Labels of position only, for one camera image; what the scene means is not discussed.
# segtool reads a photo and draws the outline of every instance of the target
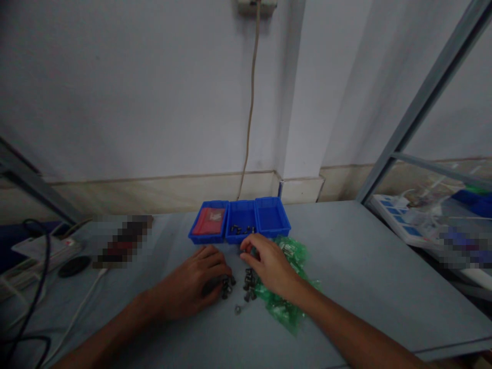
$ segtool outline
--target white wall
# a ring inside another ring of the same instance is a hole
[[[467,0],[374,0],[323,166],[374,163]],[[428,159],[491,156],[490,27],[411,141]]]
[[[306,2],[283,178],[317,177],[372,0]]]
[[[235,1],[21,0],[0,135],[53,181],[242,170],[254,21]],[[247,170],[272,170],[288,2],[260,29]]]
[[[0,135],[48,180],[242,169],[254,21],[234,0],[10,3]],[[247,170],[296,178],[373,163],[468,3],[279,1],[260,28]],[[492,155],[491,38],[488,30],[411,153]]]

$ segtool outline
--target metal shelf frame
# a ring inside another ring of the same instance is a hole
[[[472,0],[439,54],[422,86],[362,185],[356,200],[365,205],[397,160],[492,191],[492,181],[459,173],[403,150],[419,129],[492,18],[492,0]]]
[[[0,176],[49,208],[68,224],[84,220],[83,215],[51,188],[32,168],[0,140]]]

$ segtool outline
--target left hand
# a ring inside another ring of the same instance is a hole
[[[147,291],[152,312],[169,321],[197,314],[220,296],[222,283],[202,296],[205,283],[221,275],[232,275],[224,254],[209,245],[200,247],[188,260]]]

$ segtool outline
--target wall baseboard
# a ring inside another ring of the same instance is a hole
[[[276,196],[274,171],[244,176],[240,199]],[[197,211],[206,200],[236,199],[241,174],[194,175],[115,181],[56,183],[52,187],[81,213],[162,214]],[[19,190],[0,189],[0,224],[19,223],[26,218],[57,220],[57,216]]]
[[[490,158],[471,158],[436,160],[435,162],[458,163],[457,170],[464,173],[469,173],[477,166],[482,166],[476,175],[492,178],[490,160]],[[326,178],[326,182],[321,190],[319,201],[355,199],[372,168],[373,164],[321,168],[319,174]],[[398,195],[409,189],[417,189],[428,180],[430,175],[436,176],[431,171],[399,161],[384,178],[376,193]]]
[[[442,160],[457,162],[459,170],[469,173],[483,165],[478,173],[492,178],[490,159]],[[316,178],[286,179],[284,204],[354,199],[373,165],[321,168]],[[377,193],[399,194],[418,188],[431,172],[398,162]],[[121,179],[114,181],[52,183],[58,193],[85,215],[162,214],[197,211],[206,200],[236,199],[240,173],[186,175],[161,178]],[[248,172],[240,199],[277,196],[281,177],[275,171]],[[57,216],[18,188],[0,182],[0,224],[19,223],[26,218],[57,220]]]

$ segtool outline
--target plastic bag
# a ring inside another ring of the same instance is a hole
[[[220,234],[225,209],[203,208],[198,216],[193,235]]]
[[[320,281],[310,281],[303,269],[304,263],[308,257],[306,247],[293,238],[283,236],[277,237],[275,243],[284,252],[287,261],[296,273],[302,279],[307,280],[314,288],[319,290],[321,285]],[[280,322],[294,337],[297,336],[299,326],[305,317],[305,313],[290,302],[270,292],[261,282],[261,279],[258,279],[258,282],[256,283],[255,293],[259,298],[266,301],[266,310],[275,318],[275,320]]]

